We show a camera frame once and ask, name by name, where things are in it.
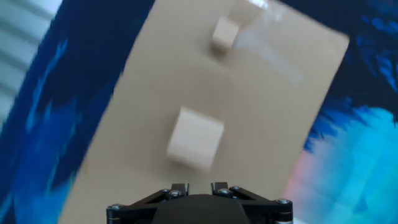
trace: cardboard sheet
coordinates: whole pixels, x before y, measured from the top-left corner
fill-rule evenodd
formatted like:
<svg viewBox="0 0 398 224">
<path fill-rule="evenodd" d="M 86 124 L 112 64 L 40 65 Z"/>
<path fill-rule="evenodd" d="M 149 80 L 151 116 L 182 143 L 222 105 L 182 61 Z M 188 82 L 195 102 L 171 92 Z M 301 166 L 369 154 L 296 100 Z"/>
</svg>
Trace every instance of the cardboard sheet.
<svg viewBox="0 0 398 224">
<path fill-rule="evenodd" d="M 278 22 L 258 17 L 227 55 L 215 56 L 213 29 L 233 6 L 232 0 L 156 1 L 61 223 L 105 222 L 107 205 L 130 204 L 176 182 L 191 183 L 193 194 L 228 181 L 269 199 L 282 196 L 348 39 L 278 6 L 284 8 Z M 209 173 L 166 158 L 181 106 L 225 123 Z"/>
</svg>

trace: striped surface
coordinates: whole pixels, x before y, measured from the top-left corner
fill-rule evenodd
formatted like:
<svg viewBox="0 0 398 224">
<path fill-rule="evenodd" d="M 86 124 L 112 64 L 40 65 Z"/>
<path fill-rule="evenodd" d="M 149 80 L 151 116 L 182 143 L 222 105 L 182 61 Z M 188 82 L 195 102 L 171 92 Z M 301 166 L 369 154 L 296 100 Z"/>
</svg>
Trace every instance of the striped surface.
<svg viewBox="0 0 398 224">
<path fill-rule="evenodd" d="M 62 0 L 0 0 L 0 123 Z"/>
</svg>

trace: blue cloth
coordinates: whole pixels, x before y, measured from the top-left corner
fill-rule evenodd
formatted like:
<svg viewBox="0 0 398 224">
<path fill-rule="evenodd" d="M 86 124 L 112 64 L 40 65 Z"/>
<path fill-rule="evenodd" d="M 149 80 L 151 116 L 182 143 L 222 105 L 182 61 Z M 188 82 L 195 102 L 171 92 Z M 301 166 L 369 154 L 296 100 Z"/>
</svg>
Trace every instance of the blue cloth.
<svg viewBox="0 0 398 224">
<path fill-rule="evenodd" d="M 154 0 L 64 0 L 0 137 L 0 223 L 56 223 Z"/>
</svg>

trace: bolt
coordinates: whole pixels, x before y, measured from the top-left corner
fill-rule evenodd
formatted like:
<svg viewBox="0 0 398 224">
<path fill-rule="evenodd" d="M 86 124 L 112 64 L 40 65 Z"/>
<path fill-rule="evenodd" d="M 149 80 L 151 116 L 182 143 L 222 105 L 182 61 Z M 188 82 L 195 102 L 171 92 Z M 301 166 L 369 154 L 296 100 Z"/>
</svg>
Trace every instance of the bolt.
<svg viewBox="0 0 398 224">
<path fill-rule="evenodd" d="M 287 204 L 290 202 L 290 200 L 284 199 L 284 198 L 280 198 L 276 200 L 277 203 L 281 203 L 281 204 Z"/>
<path fill-rule="evenodd" d="M 169 194 L 170 194 L 171 196 L 173 196 L 173 197 L 178 197 L 178 196 L 181 195 L 181 191 L 179 191 L 179 190 L 171 190 L 171 191 L 169 192 Z"/>
<path fill-rule="evenodd" d="M 229 194 L 230 193 L 230 191 L 228 189 L 218 189 L 217 192 L 219 194 Z"/>
<path fill-rule="evenodd" d="M 108 209 L 113 209 L 113 210 L 119 210 L 120 208 L 122 208 L 124 205 L 121 204 L 113 204 L 111 206 L 108 206 Z"/>
</svg>

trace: cube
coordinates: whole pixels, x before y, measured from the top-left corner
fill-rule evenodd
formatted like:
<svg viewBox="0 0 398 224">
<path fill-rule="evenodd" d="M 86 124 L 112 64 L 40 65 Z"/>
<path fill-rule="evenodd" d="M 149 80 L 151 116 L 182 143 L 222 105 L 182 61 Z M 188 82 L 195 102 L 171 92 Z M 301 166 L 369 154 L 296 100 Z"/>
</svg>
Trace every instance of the cube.
<svg viewBox="0 0 398 224">
<path fill-rule="evenodd" d="M 209 171 L 224 132 L 224 123 L 182 107 L 169 141 L 167 156 Z"/>
<path fill-rule="evenodd" d="M 227 17 L 221 17 L 213 33 L 211 46 L 220 52 L 227 52 L 232 47 L 238 31 L 239 24 Z"/>
</svg>

